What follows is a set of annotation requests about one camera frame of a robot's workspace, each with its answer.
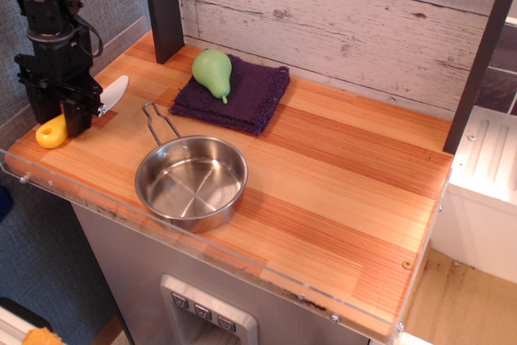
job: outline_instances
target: stainless steel pot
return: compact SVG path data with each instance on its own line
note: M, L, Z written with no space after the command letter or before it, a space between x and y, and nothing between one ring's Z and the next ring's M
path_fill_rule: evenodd
M162 144L147 107L165 119L178 139ZM241 152L216 137L182 137L154 103L143 111L158 147L138 166L135 187L142 203L173 225L204 232L228 221L248 179Z

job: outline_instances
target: wooden cutting board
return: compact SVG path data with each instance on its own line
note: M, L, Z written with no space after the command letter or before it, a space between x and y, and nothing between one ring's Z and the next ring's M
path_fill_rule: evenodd
M34 128L7 163L60 196L385 340L404 312L447 182L452 155L441 150L450 123L294 77L258 137L171 116L184 136L237 146L250 171L228 224L181 234L154 220L135 192L137 167L156 146L141 105L166 111L199 52L184 47L159 65L149 33L97 77L102 86L130 78L112 111L57 149L40 148ZM161 139L174 138L155 123Z

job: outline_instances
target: black robotic arm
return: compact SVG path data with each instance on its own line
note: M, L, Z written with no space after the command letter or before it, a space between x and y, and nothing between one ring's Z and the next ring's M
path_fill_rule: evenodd
M27 38L34 56L19 54L19 81L36 119L41 123L65 113L69 137L91 126L93 115L105 110L100 101L102 87L90 76L93 58L103 51L95 29L78 13L81 0L17 0L27 18ZM90 31L99 38L99 50L91 50Z

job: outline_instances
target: black wooden post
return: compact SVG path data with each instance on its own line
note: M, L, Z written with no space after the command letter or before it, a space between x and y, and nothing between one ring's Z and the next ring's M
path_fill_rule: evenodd
M185 44L179 13L179 0L147 0L153 29L156 61L165 63Z
M470 71L469 78L461 95L460 103L456 109L451 130L443 147L443 151L446 153L455 154L460 145L463 131L469 121L470 112L476 102L477 93L479 92L479 88L485 77L485 72L494 54L495 46L498 43L512 2L513 0L495 0L494 2L485 32L479 44L479 49L474 58L472 70Z

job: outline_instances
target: purple towel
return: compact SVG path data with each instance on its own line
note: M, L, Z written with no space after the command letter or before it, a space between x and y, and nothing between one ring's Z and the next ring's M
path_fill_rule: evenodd
M260 135L289 85L289 68L271 68L228 57L232 74L227 104L192 77L179 92L170 113Z

